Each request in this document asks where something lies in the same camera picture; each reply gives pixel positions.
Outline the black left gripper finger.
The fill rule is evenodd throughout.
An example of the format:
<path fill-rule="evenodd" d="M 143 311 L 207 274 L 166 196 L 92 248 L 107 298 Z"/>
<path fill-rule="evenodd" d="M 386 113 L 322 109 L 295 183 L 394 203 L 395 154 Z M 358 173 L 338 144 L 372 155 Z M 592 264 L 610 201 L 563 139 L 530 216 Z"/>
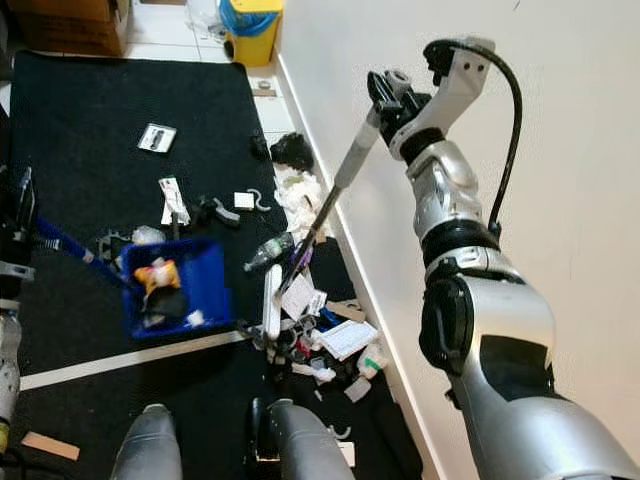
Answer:
<path fill-rule="evenodd" d="M 35 192 L 31 169 L 5 165 L 5 261 L 29 262 Z"/>

